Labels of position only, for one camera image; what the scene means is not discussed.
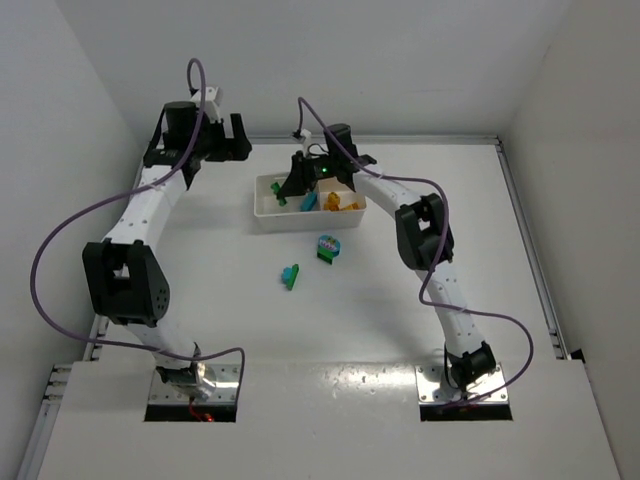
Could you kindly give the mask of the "teal 2x4 lego brick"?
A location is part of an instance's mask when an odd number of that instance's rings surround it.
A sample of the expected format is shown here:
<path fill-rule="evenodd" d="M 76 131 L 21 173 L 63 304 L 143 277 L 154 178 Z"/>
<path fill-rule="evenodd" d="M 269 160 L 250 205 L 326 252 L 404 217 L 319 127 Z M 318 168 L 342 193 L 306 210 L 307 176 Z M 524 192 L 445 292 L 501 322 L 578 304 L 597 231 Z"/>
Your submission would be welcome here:
<path fill-rule="evenodd" d="M 309 192 L 300 204 L 299 210 L 301 212 L 313 211 L 318 203 L 318 194 L 316 192 Z"/>

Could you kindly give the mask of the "yellow lego plate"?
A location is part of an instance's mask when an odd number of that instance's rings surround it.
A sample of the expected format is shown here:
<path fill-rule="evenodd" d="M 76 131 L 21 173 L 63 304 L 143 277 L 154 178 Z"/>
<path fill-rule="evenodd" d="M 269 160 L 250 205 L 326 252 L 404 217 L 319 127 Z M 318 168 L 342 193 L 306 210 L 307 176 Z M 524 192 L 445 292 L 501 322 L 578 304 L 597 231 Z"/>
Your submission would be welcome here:
<path fill-rule="evenodd" d="M 341 211 L 355 211 L 359 209 L 359 205 L 357 202 L 353 202 L 349 205 L 346 205 L 344 207 L 341 207 L 340 210 Z"/>

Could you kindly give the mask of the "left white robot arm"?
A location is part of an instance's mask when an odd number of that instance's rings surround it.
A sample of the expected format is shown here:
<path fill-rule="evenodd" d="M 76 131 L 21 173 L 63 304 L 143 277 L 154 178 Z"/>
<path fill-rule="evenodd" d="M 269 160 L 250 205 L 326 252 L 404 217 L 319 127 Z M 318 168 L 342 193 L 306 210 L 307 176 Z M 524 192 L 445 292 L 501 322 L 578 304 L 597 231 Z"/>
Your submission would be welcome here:
<path fill-rule="evenodd" d="M 202 162 L 244 161 L 252 150 L 241 115 L 231 114 L 227 134 L 216 108 L 213 101 L 205 108 L 193 100 L 164 105 L 143 155 L 137 193 L 104 239 L 82 252 L 95 313 L 150 349 L 163 383 L 198 399 L 213 394 L 215 374 L 197 343 L 166 317 L 171 291 L 155 250 Z"/>

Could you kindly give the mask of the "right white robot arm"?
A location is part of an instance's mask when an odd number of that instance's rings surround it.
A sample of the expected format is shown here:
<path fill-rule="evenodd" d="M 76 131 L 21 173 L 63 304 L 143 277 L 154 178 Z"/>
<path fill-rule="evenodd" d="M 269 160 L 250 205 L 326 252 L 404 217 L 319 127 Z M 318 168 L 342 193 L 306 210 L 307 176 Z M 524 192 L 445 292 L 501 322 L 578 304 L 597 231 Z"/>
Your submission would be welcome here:
<path fill-rule="evenodd" d="M 276 196 L 280 202 L 311 192 L 319 181 L 336 179 L 381 207 L 395 222 L 396 242 L 404 265 L 423 282 L 428 303 L 435 308 L 445 341 L 447 374 L 462 392 L 496 368 L 496 360 L 464 297 L 453 268 L 454 240 L 441 193 L 420 195 L 405 181 L 383 173 L 377 161 L 357 154 L 351 128 L 334 124 L 324 132 L 326 152 L 313 154 L 312 135 L 299 128 L 292 138 L 301 149 L 291 158 L 291 170 Z"/>

